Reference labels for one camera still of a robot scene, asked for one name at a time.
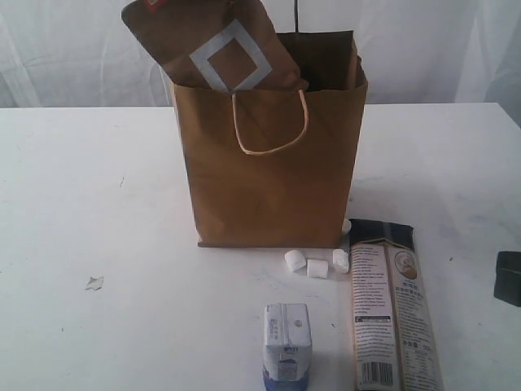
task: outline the paper bag handle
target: paper bag handle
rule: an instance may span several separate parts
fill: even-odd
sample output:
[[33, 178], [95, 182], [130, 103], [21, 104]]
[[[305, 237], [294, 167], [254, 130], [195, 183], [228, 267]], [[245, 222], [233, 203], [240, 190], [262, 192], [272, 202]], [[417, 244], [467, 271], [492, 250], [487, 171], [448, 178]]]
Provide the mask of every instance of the paper bag handle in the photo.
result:
[[232, 113], [234, 115], [234, 128], [235, 128], [235, 136], [237, 137], [237, 141], [239, 142], [239, 146], [241, 150], [246, 155], [250, 156], [264, 156], [264, 155], [271, 155], [272, 153], [283, 151], [284, 149], [288, 149], [289, 147], [292, 147], [293, 145], [297, 144], [308, 132], [308, 125], [309, 125], [309, 114], [308, 114], [308, 104], [306, 103], [306, 98], [304, 96], [304, 91], [299, 90], [299, 97], [300, 102], [302, 103], [302, 111], [304, 112], [304, 127], [300, 131], [300, 134], [293, 140], [291, 140], [289, 143], [281, 145], [280, 147], [275, 147], [272, 149], [269, 149], [267, 151], [252, 151], [250, 149], [247, 149], [244, 144], [243, 140], [241, 139], [241, 135], [239, 132], [239, 124], [237, 122], [237, 97], [235, 93], [231, 95], [231, 107], [232, 107]]

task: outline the barcode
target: barcode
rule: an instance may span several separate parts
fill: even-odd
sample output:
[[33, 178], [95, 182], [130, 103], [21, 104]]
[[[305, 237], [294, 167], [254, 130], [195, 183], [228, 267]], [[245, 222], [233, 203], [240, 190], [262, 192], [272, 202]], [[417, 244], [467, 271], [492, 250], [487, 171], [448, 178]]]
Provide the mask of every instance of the barcode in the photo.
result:
[[363, 384], [392, 385], [392, 365], [387, 362], [364, 362], [361, 378]]

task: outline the white carton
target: white carton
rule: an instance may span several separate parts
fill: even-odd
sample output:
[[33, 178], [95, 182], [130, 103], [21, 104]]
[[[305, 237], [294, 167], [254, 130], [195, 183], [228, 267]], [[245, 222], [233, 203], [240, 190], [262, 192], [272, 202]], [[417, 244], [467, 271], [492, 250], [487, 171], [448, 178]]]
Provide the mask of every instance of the white carton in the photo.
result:
[[263, 371], [266, 389], [306, 389], [311, 351], [307, 305], [267, 305]]

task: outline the product label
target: product label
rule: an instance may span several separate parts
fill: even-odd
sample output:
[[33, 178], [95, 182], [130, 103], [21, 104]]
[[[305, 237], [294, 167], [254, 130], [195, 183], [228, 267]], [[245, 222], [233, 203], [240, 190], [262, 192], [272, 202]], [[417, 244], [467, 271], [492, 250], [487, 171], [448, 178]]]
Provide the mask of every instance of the product label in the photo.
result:
[[414, 253], [357, 244], [351, 259], [357, 389], [442, 391]]

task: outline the paper scrap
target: paper scrap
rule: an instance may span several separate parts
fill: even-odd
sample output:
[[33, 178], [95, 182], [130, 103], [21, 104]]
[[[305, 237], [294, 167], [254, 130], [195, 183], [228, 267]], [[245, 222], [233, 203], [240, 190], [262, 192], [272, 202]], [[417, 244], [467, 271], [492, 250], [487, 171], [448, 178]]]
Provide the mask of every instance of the paper scrap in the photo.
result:
[[95, 279], [94, 277], [90, 277], [90, 281], [85, 287], [85, 290], [88, 291], [89, 289], [92, 289], [93, 291], [98, 291], [103, 286], [103, 276], [98, 277]]

